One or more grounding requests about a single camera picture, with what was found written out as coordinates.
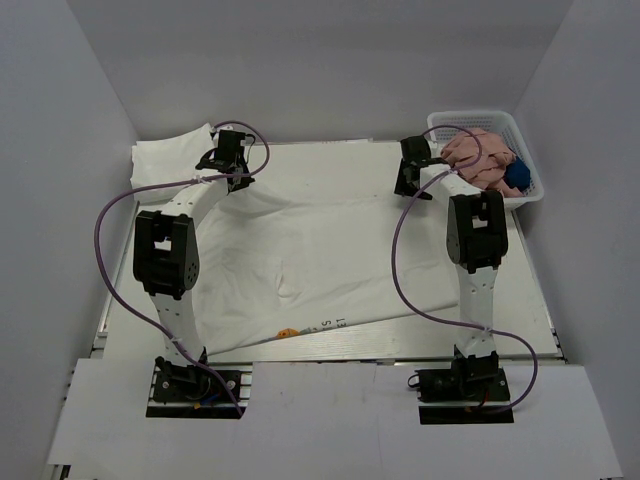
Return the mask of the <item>pink t shirt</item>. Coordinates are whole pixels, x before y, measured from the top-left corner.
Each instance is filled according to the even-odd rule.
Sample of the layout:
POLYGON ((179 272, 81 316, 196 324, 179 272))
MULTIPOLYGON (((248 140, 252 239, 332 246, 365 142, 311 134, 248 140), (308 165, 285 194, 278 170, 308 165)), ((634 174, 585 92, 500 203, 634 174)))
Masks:
POLYGON ((499 191, 505 198, 523 194, 505 181, 507 168, 515 162, 515 153, 502 138, 479 128, 472 128, 473 136, 456 134, 441 150, 441 158, 456 169, 468 183, 482 190, 499 191))

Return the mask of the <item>blue t shirt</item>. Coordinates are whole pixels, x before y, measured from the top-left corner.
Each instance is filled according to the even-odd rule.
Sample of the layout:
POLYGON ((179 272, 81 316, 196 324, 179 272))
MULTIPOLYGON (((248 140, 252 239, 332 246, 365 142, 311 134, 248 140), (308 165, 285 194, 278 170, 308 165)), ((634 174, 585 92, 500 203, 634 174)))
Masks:
POLYGON ((531 172, 524 161, 516 156, 514 161, 505 170, 505 183, 512 189, 524 193, 531 183, 531 172))

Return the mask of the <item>white printed t shirt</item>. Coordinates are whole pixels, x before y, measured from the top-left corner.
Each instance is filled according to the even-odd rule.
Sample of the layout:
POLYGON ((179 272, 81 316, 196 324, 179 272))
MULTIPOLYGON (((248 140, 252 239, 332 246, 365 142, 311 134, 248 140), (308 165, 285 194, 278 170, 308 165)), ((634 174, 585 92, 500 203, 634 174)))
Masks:
POLYGON ((437 204, 314 198, 253 185, 196 231, 193 290, 209 354, 457 304, 437 204))

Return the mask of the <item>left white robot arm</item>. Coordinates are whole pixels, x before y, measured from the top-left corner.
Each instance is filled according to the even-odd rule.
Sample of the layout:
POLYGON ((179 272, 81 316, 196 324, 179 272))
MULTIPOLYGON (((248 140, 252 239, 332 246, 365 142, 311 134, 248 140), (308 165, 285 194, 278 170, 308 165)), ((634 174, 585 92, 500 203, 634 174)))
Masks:
POLYGON ((161 209, 142 210, 135 220, 134 278, 149 295, 159 324, 169 332, 164 359, 184 366, 176 384, 191 399, 205 396, 212 378, 206 369, 192 364, 207 362, 192 298, 201 271, 196 230, 217 203, 252 182, 244 156, 246 137, 229 123, 218 125, 214 147, 202 154, 196 173, 223 177, 186 186, 161 209))

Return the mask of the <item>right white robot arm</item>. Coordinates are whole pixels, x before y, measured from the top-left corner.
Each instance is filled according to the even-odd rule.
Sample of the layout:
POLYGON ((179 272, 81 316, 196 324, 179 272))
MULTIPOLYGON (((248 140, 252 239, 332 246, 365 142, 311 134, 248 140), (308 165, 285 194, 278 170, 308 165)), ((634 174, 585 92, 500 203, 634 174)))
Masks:
POLYGON ((498 371, 491 333, 494 285, 508 249, 504 201, 483 191, 431 156, 423 136, 400 141, 401 161, 394 192, 430 198, 447 208, 446 250, 459 282, 459 315, 465 326, 454 345, 453 390, 472 399, 498 371))

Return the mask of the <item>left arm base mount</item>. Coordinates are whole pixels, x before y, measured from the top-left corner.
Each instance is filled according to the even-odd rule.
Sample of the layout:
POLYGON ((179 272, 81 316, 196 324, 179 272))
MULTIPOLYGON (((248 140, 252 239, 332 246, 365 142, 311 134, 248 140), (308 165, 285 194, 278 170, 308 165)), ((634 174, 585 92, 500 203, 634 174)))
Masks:
POLYGON ((163 419, 238 420, 241 415, 227 390, 242 411, 250 397, 250 367, 218 370, 220 379, 194 366, 175 366, 160 357, 151 380, 146 417, 163 419))

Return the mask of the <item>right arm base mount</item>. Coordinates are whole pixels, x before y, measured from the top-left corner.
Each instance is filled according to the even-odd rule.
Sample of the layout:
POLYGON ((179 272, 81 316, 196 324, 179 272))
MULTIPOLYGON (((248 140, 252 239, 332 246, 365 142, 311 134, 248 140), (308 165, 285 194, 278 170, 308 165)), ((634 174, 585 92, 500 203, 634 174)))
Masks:
POLYGON ((421 425, 513 424, 506 374, 499 368, 491 379, 463 382, 451 369, 416 370, 407 380, 418 394, 421 425))

